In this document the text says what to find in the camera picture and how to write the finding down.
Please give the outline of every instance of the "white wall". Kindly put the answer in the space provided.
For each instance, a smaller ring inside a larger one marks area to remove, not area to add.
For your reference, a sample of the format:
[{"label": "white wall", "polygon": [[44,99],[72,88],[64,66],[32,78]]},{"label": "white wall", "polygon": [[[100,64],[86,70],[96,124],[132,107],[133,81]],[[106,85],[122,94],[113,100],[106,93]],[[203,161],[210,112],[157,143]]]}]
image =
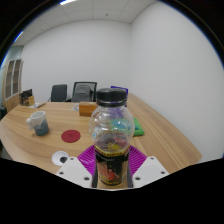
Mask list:
[{"label": "white wall", "polygon": [[97,89],[127,85],[131,25],[80,21],[51,29],[24,46],[22,90],[33,89],[36,102],[47,101],[54,84],[96,81]]},{"label": "white wall", "polygon": [[203,155],[224,151],[224,72],[203,33],[163,3],[132,24],[131,92],[176,126]]}]

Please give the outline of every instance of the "black chair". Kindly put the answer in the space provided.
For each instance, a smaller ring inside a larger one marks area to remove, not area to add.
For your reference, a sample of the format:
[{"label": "black chair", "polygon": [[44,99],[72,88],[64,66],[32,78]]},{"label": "black chair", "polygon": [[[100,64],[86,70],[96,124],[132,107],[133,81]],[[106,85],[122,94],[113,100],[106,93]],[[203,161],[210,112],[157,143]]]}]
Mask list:
[{"label": "black chair", "polygon": [[51,91],[51,102],[65,102],[67,99],[67,85],[53,85]]},{"label": "black chair", "polygon": [[97,82],[75,82],[72,98],[66,102],[96,102]]},{"label": "black chair", "polygon": [[92,93],[89,86],[76,86],[71,102],[92,102]]}]

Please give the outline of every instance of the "purple mat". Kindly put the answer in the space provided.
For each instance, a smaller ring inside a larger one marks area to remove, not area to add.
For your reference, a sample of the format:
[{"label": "purple mat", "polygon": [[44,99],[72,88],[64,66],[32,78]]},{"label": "purple mat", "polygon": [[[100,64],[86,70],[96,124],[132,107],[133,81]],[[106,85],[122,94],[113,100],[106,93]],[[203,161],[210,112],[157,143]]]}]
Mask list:
[{"label": "purple mat", "polygon": [[[78,160],[82,163],[82,165],[89,171],[89,173],[93,176],[96,168],[96,158],[95,158],[95,150],[94,145],[87,148],[83,151],[78,157]],[[131,176],[138,170],[138,168],[144,163],[147,159],[147,156],[139,151],[134,146],[130,146],[129,151],[129,170]]]}]

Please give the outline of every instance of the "plastic bottle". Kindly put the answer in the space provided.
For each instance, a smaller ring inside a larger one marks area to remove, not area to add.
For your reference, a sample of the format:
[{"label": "plastic bottle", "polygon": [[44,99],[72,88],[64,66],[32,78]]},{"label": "plastic bottle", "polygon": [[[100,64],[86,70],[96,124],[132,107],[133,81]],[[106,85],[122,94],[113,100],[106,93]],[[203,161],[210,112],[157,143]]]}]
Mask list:
[{"label": "plastic bottle", "polygon": [[124,89],[105,88],[96,93],[98,107],[89,121],[95,145],[99,179],[106,185],[120,185],[126,178],[130,139],[135,124],[126,105]]}]

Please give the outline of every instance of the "bottle cap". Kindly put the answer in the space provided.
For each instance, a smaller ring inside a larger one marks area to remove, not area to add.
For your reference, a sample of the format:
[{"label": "bottle cap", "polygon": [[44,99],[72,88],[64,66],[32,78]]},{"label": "bottle cap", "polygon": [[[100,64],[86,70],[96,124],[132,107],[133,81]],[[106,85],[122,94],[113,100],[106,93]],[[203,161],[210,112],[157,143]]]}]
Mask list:
[{"label": "bottle cap", "polygon": [[96,104],[103,107],[119,107],[126,104],[124,89],[104,88],[96,92]]}]

